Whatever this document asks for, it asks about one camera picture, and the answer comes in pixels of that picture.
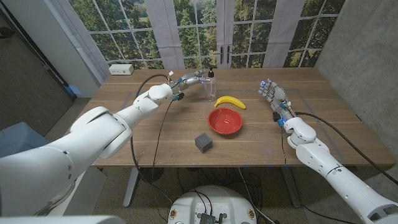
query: power strip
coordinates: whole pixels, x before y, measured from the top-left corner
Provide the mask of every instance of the power strip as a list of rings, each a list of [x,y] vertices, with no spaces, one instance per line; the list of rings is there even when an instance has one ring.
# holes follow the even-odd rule
[[[131,75],[134,67],[131,64],[113,64],[109,71],[112,75]]]

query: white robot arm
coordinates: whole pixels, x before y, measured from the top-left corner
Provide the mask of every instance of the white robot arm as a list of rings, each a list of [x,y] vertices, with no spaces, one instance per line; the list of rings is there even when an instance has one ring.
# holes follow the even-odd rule
[[[43,215],[73,190],[76,178],[97,158],[110,158],[132,135],[132,129],[152,116],[164,100],[179,100],[181,90],[206,81],[204,71],[184,79],[152,86],[133,105],[111,114],[94,108],[70,128],[70,134],[42,147],[0,158],[2,216]]]
[[[341,165],[316,138],[315,130],[295,116],[283,88],[271,80],[263,81],[259,93],[271,103],[277,116],[274,120],[291,134],[287,140],[297,158],[322,175],[363,223],[398,223],[398,203],[382,197]]]

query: table surface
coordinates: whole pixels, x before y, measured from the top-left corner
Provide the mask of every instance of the table surface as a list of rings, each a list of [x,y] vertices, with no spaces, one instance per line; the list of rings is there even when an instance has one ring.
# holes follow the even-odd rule
[[[172,79],[195,70],[173,70]],[[270,78],[285,89],[294,111],[313,113],[338,128],[362,152],[376,164],[390,166],[395,163],[392,154],[375,134],[355,115],[354,111],[332,89],[314,68],[242,68],[214,69],[218,79],[218,97],[229,95],[240,99],[246,109],[224,103],[238,111],[243,118],[242,128],[231,135],[220,135],[208,125],[207,117],[215,102],[204,99],[203,85],[185,90],[185,97],[172,103],[160,135],[155,158],[156,167],[240,167],[283,166],[282,131],[272,120],[268,101],[257,91],[262,80]],[[169,70],[135,70],[128,76],[110,76],[86,105],[81,115],[97,106],[104,106],[111,113],[132,105],[139,85],[154,74],[168,74]],[[164,77],[149,81],[142,91],[152,85],[165,83]],[[138,164],[152,167],[157,137],[169,101],[163,102],[155,115],[139,123],[133,130],[134,152]],[[329,148],[342,164],[369,166],[351,146],[325,124],[314,118],[301,116],[317,132],[317,137]],[[213,147],[202,154],[195,145],[195,138],[207,133]],[[287,164],[303,166],[295,150],[287,144],[288,134],[283,134]],[[125,145],[110,159],[98,159],[96,166],[132,167],[130,145]]]

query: door handle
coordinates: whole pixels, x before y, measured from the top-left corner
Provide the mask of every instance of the door handle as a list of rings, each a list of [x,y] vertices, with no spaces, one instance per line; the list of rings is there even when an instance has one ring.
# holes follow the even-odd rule
[[[229,54],[234,55],[237,52],[230,52],[229,51],[229,46],[227,47],[227,53],[226,53],[226,63],[229,63]]]
[[[15,34],[15,31],[8,27],[0,27],[0,39],[10,38]]]
[[[220,48],[220,52],[219,53],[215,53],[215,55],[220,55],[220,64],[223,64],[223,47]]]

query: banana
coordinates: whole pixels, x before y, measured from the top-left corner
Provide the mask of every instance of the banana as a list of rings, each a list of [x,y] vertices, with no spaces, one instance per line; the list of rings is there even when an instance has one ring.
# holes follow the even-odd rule
[[[246,106],[242,103],[242,101],[236,99],[233,96],[222,96],[222,97],[218,98],[214,107],[217,107],[217,105],[222,104],[222,103],[232,103],[239,108],[246,109]]]

